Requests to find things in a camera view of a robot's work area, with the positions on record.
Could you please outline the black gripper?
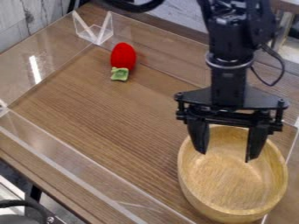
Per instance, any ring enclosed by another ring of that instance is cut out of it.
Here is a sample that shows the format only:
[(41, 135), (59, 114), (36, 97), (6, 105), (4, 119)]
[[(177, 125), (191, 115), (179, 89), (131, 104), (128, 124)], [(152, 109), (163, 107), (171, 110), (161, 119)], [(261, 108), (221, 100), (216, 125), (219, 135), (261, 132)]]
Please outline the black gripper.
[(207, 153), (209, 125), (248, 128), (245, 162), (259, 157), (268, 132), (283, 129), (283, 116), (289, 103), (279, 96), (248, 87), (240, 104), (215, 103), (208, 87), (173, 95), (176, 119), (187, 124), (191, 142), (200, 154)]

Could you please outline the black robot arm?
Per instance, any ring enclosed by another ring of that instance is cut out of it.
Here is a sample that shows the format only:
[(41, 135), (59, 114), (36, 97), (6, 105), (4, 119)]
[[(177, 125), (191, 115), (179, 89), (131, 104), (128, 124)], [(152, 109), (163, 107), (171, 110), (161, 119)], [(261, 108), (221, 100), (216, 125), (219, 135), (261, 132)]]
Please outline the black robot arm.
[(287, 100), (251, 87), (255, 51), (280, 55), (267, 43), (276, 35), (269, 0), (196, 0), (209, 35), (205, 63), (209, 86), (179, 92), (176, 118), (184, 122), (195, 150), (204, 154), (212, 124), (248, 129), (245, 160), (259, 157), (267, 137), (283, 129)]

